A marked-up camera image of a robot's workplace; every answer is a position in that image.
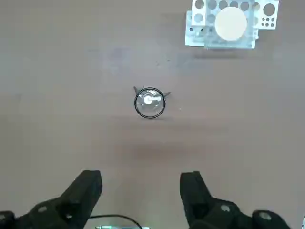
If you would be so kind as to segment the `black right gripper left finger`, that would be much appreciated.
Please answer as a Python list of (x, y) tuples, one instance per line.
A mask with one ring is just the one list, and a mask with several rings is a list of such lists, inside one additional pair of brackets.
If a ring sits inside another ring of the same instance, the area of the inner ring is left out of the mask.
[(12, 211), (0, 212), (2, 229), (82, 229), (102, 194), (99, 170), (84, 170), (58, 197), (35, 205), (16, 217)]

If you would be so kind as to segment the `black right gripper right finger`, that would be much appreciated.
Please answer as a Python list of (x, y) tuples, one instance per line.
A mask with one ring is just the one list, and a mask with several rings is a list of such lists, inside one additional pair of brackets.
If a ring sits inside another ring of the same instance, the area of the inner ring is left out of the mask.
[(228, 200), (211, 195), (199, 171), (181, 173), (180, 196), (190, 229), (288, 229), (278, 214), (264, 209), (251, 216)]

